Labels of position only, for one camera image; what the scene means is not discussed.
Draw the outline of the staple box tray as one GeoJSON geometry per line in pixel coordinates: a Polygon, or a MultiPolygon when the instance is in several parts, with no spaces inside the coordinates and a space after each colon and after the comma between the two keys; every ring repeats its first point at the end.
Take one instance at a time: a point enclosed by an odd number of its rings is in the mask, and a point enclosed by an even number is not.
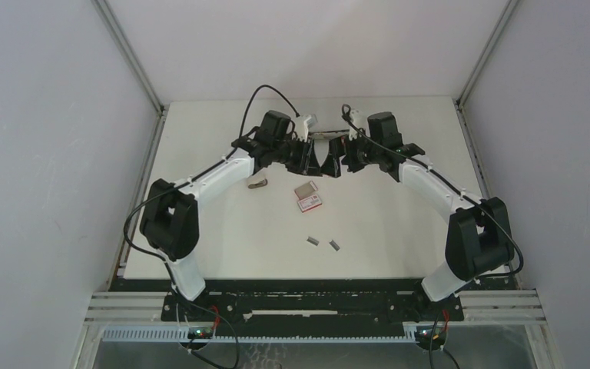
{"type": "Polygon", "coordinates": [[[313,181],[308,181],[299,187],[295,188],[294,193],[299,200],[308,198],[318,191],[317,185],[313,181]]]}

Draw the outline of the silver staple strip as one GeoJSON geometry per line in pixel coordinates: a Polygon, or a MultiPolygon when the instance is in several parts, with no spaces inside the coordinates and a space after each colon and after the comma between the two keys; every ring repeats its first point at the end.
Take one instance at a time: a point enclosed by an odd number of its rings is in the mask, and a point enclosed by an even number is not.
{"type": "Polygon", "coordinates": [[[310,243],[311,245],[314,245],[314,246],[318,246],[320,243],[317,239],[312,238],[312,237],[308,237],[307,242],[310,243]]]}
{"type": "Polygon", "coordinates": [[[335,251],[339,251],[339,250],[340,250],[340,246],[339,246],[339,245],[338,245],[338,244],[337,244],[337,243],[336,243],[334,240],[331,240],[331,241],[329,242],[329,244],[330,244],[330,246],[331,246],[331,247],[332,247],[332,248],[333,248],[335,251]]]}

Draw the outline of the red white staple box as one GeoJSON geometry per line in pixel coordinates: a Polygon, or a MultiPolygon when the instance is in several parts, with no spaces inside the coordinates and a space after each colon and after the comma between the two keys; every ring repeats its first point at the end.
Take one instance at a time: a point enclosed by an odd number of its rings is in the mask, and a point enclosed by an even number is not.
{"type": "Polygon", "coordinates": [[[300,199],[297,204],[300,211],[302,213],[306,213],[313,210],[314,208],[318,208],[323,204],[323,202],[318,194],[312,194],[308,197],[300,199]]]}

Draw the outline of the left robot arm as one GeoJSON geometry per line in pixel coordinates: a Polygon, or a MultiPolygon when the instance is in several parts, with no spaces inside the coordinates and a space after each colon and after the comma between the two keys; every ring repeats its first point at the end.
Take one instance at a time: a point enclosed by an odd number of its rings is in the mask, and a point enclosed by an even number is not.
{"type": "Polygon", "coordinates": [[[180,311],[192,321],[204,318],[210,308],[201,294],[204,277],[192,255],[200,238],[201,210],[273,163],[298,175],[313,174],[310,129],[316,123],[315,115],[291,118],[268,111],[260,126],[234,140],[231,151],[202,173],[178,182],[161,178],[151,185],[139,230],[162,258],[173,290],[182,297],[180,311]]]}

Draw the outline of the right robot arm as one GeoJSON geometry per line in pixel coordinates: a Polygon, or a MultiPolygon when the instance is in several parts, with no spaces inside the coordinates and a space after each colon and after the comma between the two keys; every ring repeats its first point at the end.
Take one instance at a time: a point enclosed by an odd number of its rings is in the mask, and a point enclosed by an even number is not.
{"type": "Polygon", "coordinates": [[[500,277],[497,268],[518,257],[505,203],[481,198],[442,175],[420,146],[404,142],[392,112],[365,115],[343,105],[341,118],[349,130],[340,138],[340,165],[352,173],[378,166],[426,199],[447,224],[444,260],[414,292],[418,317],[434,319],[444,299],[480,277],[500,277]]]}

